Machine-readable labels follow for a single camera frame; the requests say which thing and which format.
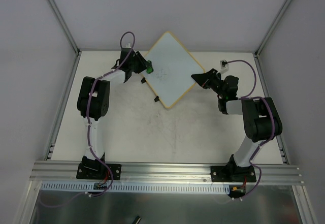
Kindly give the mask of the green bone-shaped eraser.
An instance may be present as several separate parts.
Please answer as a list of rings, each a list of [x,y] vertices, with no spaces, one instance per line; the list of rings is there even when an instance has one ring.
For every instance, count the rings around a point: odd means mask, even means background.
[[[154,71],[154,69],[153,69],[152,61],[147,60],[146,61],[146,73],[151,74],[151,73],[153,73],[153,71]]]

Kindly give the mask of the yellow framed whiteboard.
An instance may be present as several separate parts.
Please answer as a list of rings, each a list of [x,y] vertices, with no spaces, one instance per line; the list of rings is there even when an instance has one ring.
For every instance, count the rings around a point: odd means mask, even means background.
[[[153,72],[142,72],[147,84],[166,109],[172,108],[196,82],[193,74],[205,73],[204,67],[169,31],[165,32],[146,53]]]

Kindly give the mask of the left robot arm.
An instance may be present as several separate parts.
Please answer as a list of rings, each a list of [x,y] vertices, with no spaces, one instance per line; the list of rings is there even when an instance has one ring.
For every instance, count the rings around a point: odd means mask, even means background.
[[[105,175],[105,151],[100,139],[99,123],[109,109],[110,88],[112,85],[124,84],[133,73],[145,71],[151,74],[154,69],[152,61],[146,60],[139,51],[122,48],[120,58],[111,71],[98,78],[84,77],[82,80],[77,110],[84,119],[86,126],[86,151],[81,165],[88,169],[94,178]]]

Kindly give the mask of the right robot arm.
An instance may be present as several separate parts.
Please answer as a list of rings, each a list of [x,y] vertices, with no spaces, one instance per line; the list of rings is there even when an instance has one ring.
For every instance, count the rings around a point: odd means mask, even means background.
[[[222,114],[243,118],[244,140],[225,166],[211,166],[212,182],[256,182],[254,158],[262,146],[283,130],[272,98],[238,98],[239,78],[228,75],[222,79],[215,69],[191,77],[203,89],[217,93],[218,109]]]

